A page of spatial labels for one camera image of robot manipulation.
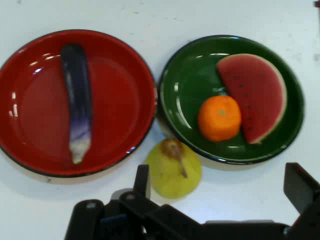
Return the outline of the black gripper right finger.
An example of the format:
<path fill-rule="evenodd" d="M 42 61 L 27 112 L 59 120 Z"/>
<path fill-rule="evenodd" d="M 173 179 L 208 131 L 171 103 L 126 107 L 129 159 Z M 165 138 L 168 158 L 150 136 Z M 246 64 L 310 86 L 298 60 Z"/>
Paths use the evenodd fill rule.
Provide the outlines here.
<path fill-rule="evenodd" d="M 283 191 L 299 213 L 284 230 L 288 240 L 320 239 L 320 184 L 298 163 L 285 165 Z"/>

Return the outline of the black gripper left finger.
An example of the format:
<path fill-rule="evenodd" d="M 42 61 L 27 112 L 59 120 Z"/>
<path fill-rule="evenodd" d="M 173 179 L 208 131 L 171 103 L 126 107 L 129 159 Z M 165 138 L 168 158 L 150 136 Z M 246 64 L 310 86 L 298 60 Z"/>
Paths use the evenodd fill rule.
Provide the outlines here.
<path fill-rule="evenodd" d="M 72 211 L 66 240 L 200 240 L 204 227 L 170 205 L 149 199 L 148 165 L 137 168 L 133 188 L 108 204 L 83 200 Z"/>

